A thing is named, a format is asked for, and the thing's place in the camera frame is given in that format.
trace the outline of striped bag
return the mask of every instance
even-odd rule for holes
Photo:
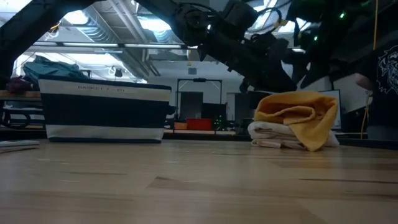
[[[39,79],[53,142],[160,143],[171,87],[44,75]]]

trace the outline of wooden table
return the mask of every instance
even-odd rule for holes
[[[398,152],[248,142],[50,144],[0,155],[0,223],[397,223]]]

